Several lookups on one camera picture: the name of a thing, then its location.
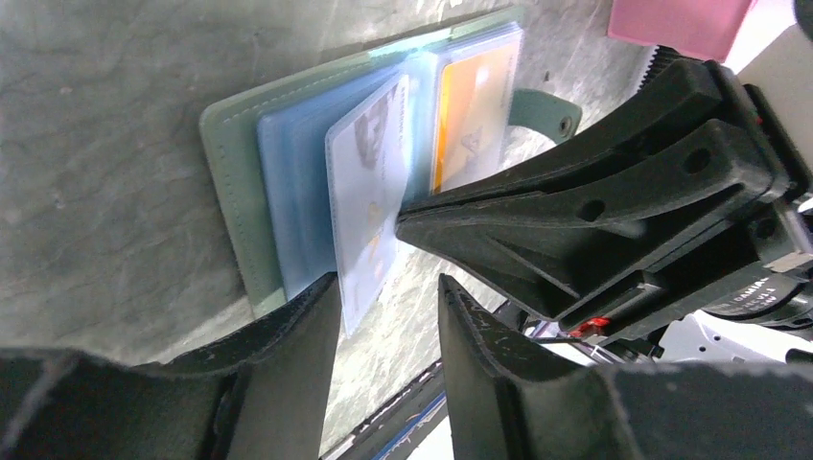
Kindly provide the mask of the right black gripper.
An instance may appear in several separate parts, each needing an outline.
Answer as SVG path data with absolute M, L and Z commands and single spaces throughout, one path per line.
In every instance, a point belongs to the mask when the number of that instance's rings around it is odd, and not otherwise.
M 765 86 L 681 58 L 557 147 L 409 204 L 397 234 L 580 338 L 693 311 L 807 338 L 811 194 Z

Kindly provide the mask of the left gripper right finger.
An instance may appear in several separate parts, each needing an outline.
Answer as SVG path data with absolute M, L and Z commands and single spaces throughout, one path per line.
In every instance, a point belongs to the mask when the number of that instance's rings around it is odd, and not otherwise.
M 582 366 L 438 279 L 458 459 L 808 459 L 812 369 L 769 363 Z

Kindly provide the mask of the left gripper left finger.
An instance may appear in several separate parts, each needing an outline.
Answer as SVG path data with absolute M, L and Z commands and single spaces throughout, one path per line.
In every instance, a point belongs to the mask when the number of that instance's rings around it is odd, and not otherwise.
M 5 459 L 315 459 L 341 302 L 329 272 L 283 307 L 168 363 L 1 352 Z

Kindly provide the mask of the green card holder wallet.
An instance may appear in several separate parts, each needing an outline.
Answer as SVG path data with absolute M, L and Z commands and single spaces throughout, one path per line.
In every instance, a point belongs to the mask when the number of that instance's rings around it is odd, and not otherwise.
M 509 8 L 321 64 L 207 107 L 200 134 L 251 304 L 273 311 L 327 272 L 338 276 L 325 141 L 328 130 L 390 78 L 410 78 L 405 140 L 409 180 L 401 208 L 431 189 L 442 68 L 474 48 L 518 39 Z M 513 83 L 507 128 L 555 143 L 581 109 Z

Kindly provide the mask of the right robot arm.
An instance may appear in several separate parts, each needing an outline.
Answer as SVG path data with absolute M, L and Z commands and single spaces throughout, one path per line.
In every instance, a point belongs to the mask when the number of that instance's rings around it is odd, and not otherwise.
M 442 57 L 432 196 L 398 237 L 538 319 L 537 336 L 655 360 L 812 354 L 812 5 L 743 69 L 659 50 L 582 132 L 508 77 Z

